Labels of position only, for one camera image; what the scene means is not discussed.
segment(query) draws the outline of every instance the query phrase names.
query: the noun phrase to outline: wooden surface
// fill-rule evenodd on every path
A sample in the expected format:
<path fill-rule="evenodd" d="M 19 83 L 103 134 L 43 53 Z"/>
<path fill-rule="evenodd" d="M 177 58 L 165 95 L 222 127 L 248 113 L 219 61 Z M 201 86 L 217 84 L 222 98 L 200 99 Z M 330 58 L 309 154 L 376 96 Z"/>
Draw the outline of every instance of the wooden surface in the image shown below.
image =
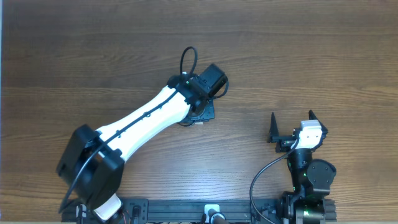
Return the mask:
<path fill-rule="evenodd" d="M 119 195 L 248 199 L 278 154 L 266 143 L 309 109 L 330 133 L 314 157 L 337 168 L 338 219 L 398 220 L 398 2 L 4 1 L 1 220 L 59 221 L 55 167 L 74 129 L 112 123 L 152 99 L 199 50 L 229 77 L 216 119 L 174 125 L 128 161 Z M 291 190 L 286 163 L 255 197 Z"/>

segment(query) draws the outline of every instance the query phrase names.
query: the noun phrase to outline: robotic arm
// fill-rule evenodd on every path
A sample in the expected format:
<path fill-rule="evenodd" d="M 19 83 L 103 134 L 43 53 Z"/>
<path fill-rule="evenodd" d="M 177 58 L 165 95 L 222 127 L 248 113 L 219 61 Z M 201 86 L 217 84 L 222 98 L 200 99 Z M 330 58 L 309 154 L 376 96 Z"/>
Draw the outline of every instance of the robotic arm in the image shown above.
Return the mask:
<path fill-rule="evenodd" d="M 182 72 L 185 52 L 195 51 L 190 73 Z M 70 186 L 60 212 L 68 207 L 74 190 L 78 200 L 93 210 L 103 223 L 118 223 L 123 204 L 116 196 L 124 163 L 148 140 L 168 126 L 191 126 L 214 118 L 213 100 L 225 95 L 228 79 L 211 64 L 201 75 L 193 73 L 197 51 L 184 50 L 180 75 L 172 76 L 167 86 L 150 102 L 125 118 L 92 130 L 86 124 L 72 134 L 57 166 L 58 175 Z M 215 94 L 226 84 L 220 96 Z"/>

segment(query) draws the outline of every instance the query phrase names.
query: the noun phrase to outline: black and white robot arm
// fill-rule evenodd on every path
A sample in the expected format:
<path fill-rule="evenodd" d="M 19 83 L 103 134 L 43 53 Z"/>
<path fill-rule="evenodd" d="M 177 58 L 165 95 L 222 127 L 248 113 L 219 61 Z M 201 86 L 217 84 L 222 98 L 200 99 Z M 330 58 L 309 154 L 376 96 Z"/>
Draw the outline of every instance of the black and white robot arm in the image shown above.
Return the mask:
<path fill-rule="evenodd" d="M 72 134 L 57 166 L 58 175 L 70 186 L 60 206 L 68 204 L 72 190 L 78 200 L 102 221 L 112 223 L 121 218 L 122 203 L 116 196 L 124 163 L 148 140 L 175 123 L 192 125 L 214 118 L 215 94 L 228 79 L 211 64 L 201 75 L 180 72 L 172 76 L 160 93 L 150 102 L 125 118 L 92 130 L 87 125 Z"/>

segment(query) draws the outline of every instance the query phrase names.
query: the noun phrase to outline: black base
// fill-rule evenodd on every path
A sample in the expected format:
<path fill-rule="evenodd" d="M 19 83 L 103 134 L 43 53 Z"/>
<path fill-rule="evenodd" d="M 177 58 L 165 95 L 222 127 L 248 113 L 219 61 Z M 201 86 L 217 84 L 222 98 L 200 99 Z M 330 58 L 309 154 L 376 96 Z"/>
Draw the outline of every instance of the black base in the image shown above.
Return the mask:
<path fill-rule="evenodd" d="M 187 222 L 187 223 L 200 223 L 201 217 L 204 213 L 206 204 L 220 205 L 220 212 L 222 212 L 227 222 L 230 223 L 250 223 L 250 224 L 267 224 L 264 219 L 260 219 L 254 212 L 250 205 L 250 201 L 246 200 L 220 200 L 220 201 L 193 201 L 193 200 L 147 200 L 147 199 L 134 199 L 122 198 L 124 212 L 126 216 L 126 223 L 131 224 L 145 224 L 145 223 L 162 223 L 162 222 Z M 332 200 L 326 200 L 327 222 L 336 221 L 335 203 Z M 276 217 L 276 203 L 274 199 L 258 199 L 255 200 L 257 208 L 263 215 L 270 218 L 275 223 L 282 224 L 282 220 Z M 62 213 L 62 222 L 77 222 L 84 224 L 97 224 L 99 223 L 90 211 L 76 212 L 79 203 L 71 204 Z"/>

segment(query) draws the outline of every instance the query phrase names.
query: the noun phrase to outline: wooden table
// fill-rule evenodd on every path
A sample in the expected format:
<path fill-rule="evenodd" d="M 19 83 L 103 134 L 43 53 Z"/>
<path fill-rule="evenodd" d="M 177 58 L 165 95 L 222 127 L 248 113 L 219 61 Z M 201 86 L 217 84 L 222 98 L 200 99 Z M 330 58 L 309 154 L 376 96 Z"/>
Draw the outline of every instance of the wooden table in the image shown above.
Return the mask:
<path fill-rule="evenodd" d="M 196 71 L 216 63 L 229 92 L 216 119 L 142 146 L 120 196 L 247 200 L 279 156 L 266 143 L 271 112 L 290 134 L 312 109 L 330 131 L 314 157 L 337 168 L 338 219 L 398 219 L 396 1 L 15 0 L 3 11 L 3 221 L 60 220 L 67 186 L 55 167 L 73 130 L 152 99 L 189 45 Z M 254 195 L 283 190 L 292 184 L 280 162 Z"/>

